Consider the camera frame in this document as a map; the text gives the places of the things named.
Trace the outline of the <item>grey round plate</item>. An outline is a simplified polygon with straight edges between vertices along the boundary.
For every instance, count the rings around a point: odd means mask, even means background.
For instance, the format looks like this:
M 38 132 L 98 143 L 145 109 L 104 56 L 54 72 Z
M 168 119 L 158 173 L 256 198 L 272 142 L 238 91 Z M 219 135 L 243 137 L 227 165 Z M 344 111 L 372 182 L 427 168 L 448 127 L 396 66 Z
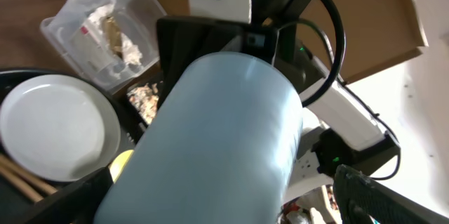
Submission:
M 113 160 L 121 141 L 118 116 L 95 87 L 60 74 L 18 84 L 1 103 L 1 143 L 29 172 L 72 182 Z

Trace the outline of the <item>yellow bowl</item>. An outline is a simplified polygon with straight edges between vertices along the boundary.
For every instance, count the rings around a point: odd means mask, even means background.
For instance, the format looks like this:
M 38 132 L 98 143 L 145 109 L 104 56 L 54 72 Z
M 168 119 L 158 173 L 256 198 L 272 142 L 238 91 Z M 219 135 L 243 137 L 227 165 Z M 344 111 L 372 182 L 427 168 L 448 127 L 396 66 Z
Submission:
M 128 160 L 132 156 L 133 152 L 134 150 L 126 150 L 120 153 L 108 166 L 110 175 L 114 183 L 121 175 L 125 165 L 128 163 Z

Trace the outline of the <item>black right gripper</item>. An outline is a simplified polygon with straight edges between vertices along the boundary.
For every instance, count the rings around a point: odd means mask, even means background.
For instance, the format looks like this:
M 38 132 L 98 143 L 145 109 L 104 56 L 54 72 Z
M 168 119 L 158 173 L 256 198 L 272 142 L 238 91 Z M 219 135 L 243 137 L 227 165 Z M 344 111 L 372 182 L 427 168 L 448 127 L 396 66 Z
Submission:
M 305 90 L 305 72 L 282 58 L 279 31 L 273 27 L 210 18 L 168 16 L 156 22 L 164 85 L 161 107 L 187 67 L 202 56 L 216 52 L 245 53 L 275 66 L 295 87 Z

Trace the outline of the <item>white paper napkin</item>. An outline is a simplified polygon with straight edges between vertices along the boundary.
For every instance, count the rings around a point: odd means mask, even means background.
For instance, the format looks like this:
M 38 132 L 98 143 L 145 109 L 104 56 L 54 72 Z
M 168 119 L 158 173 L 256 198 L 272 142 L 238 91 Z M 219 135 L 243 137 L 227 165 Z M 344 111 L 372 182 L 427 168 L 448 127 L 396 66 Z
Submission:
M 100 6 L 96 8 L 92 13 L 89 14 L 87 21 L 89 21 L 90 24 L 98 31 L 98 33 L 102 36 L 102 38 L 105 40 L 106 48 L 110 51 L 110 53 L 115 56 L 111 49 L 109 48 L 109 44 L 106 40 L 105 34 L 102 30 L 102 21 L 103 18 L 107 15 L 112 15 L 120 30 L 121 30 L 121 38 L 122 38 L 122 49 L 123 49 L 123 58 L 120 59 L 126 67 L 129 67 L 132 65 L 133 67 L 139 67 L 141 66 L 141 59 L 142 59 L 142 52 L 140 51 L 138 45 L 134 44 L 131 39 L 124 33 L 122 30 L 118 18 L 116 17 L 116 14 L 114 14 L 116 2 L 114 0 L 111 0 L 108 4 L 105 4 L 103 6 Z

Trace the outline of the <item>gold brown snack wrapper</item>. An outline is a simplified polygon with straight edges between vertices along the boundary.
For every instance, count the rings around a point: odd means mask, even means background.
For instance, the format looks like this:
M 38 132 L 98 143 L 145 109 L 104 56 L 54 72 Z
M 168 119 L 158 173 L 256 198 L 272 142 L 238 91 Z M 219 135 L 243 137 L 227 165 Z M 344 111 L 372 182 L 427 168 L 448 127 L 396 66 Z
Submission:
M 107 15 L 103 18 L 102 21 L 102 30 L 105 34 L 106 40 L 109 44 L 109 48 L 112 53 L 119 57 L 123 58 L 123 49 L 122 49 L 122 38 L 121 38 L 121 30 L 112 15 Z

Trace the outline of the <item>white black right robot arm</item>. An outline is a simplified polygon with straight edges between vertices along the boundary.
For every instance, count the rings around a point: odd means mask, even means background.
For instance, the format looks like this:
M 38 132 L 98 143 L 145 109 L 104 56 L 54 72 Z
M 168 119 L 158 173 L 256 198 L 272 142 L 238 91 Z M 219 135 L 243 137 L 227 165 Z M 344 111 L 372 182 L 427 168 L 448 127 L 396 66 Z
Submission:
M 166 86 L 164 101 L 196 59 L 235 52 L 275 66 L 289 79 L 302 106 L 323 125 L 297 151 L 286 199 L 330 183 L 339 165 L 372 174 L 401 156 L 398 138 L 340 76 L 346 35 L 333 0 L 251 0 L 247 23 L 166 16 L 156 33 Z

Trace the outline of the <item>peanut shell food scraps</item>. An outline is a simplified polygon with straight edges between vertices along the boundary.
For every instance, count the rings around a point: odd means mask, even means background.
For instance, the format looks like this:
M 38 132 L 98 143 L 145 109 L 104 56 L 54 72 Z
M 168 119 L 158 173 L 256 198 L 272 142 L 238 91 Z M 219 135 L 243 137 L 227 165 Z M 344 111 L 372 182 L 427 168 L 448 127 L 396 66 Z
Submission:
M 159 90 L 157 84 L 145 84 L 131 89 L 128 100 L 138 111 L 147 125 L 150 125 L 156 117 Z

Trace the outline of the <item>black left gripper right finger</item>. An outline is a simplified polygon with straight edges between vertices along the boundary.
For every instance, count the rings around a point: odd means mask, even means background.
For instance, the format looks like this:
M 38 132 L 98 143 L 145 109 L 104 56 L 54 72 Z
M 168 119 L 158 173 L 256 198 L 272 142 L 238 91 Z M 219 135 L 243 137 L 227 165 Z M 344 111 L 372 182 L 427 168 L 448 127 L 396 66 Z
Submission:
M 334 195 L 342 222 L 448 223 L 448 218 L 390 190 L 350 166 L 337 167 Z

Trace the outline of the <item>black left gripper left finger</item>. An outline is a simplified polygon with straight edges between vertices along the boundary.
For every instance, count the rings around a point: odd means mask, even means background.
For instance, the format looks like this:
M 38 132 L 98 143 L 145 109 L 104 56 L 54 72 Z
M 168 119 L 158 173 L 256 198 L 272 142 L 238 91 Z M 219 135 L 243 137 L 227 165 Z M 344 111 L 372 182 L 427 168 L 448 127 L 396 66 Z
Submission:
M 20 217 L 21 223 L 92 223 L 93 216 L 113 180 L 108 168 L 101 168 L 36 203 Z

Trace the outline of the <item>light blue plastic cup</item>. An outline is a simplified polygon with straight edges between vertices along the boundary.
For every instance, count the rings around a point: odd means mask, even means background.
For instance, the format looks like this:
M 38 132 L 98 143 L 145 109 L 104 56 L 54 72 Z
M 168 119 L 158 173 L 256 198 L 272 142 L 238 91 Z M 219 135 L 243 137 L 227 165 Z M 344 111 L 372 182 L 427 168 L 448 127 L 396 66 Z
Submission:
M 195 60 L 164 100 L 96 223 L 275 223 L 302 132 L 293 85 L 269 63 Z

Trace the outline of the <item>wooden chopstick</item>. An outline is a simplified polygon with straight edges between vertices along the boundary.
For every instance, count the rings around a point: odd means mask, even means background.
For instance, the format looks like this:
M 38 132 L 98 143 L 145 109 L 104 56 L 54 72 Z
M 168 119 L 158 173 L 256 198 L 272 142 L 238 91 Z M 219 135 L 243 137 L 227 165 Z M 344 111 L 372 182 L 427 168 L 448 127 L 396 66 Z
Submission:
M 43 197 L 35 189 L 33 189 L 24 180 L 4 167 L 1 167 L 1 176 L 3 176 L 12 186 L 18 189 L 32 202 L 37 203 L 43 199 Z
M 47 182 L 44 182 L 43 180 L 37 178 L 35 175 L 31 174 L 30 172 L 23 169 L 18 164 L 11 161 L 7 156 L 4 154 L 1 154 L 1 165 L 6 168 L 7 171 L 12 172 L 14 175 L 19 176 L 20 178 L 24 179 L 31 185 L 34 185 L 35 187 L 39 188 L 43 192 L 47 193 L 48 195 L 56 193 L 58 190 L 53 187 L 52 185 L 48 184 Z

